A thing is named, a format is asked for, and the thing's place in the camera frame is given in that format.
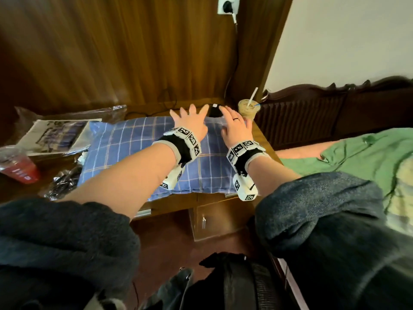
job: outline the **wall socket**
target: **wall socket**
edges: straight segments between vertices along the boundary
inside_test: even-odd
[[[230,1],[232,3],[233,11],[234,14],[238,14],[238,8],[240,7],[240,0],[218,0],[218,14],[231,14],[231,13],[225,13],[224,10],[222,9],[222,6],[224,5],[225,1]]]

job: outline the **white straw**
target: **white straw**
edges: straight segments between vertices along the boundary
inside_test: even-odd
[[[254,98],[257,90],[258,90],[258,87],[255,87],[254,92],[252,93],[252,96],[251,96],[250,100],[248,101],[247,107],[250,106],[250,104],[251,104],[251,102],[252,102],[252,99]]]

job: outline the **plastic cup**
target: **plastic cup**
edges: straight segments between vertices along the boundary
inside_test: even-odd
[[[40,178],[36,165],[15,146],[0,147],[0,173],[24,184],[35,183]]]
[[[257,114],[257,112],[261,110],[261,105],[253,100],[248,106],[248,102],[248,99],[244,99],[238,102],[238,112],[243,117],[247,117],[251,119],[251,121],[253,121],[255,119],[255,114]]]

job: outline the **white wall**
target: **white wall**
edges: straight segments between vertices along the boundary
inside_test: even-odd
[[[413,77],[413,0],[293,0],[265,88]]]

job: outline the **blue plaid pillow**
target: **blue plaid pillow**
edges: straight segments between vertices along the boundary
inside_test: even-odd
[[[174,190],[158,187],[148,201],[167,197],[172,193],[236,192],[232,184],[235,171],[226,159],[228,149],[220,133],[224,123],[223,118],[205,118],[208,134],[201,141],[202,154],[194,162],[187,164]],[[171,128],[173,119],[170,116],[142,117],[115,125],[91,122],[93,141],[78,185],[128,155],[149,147]]]

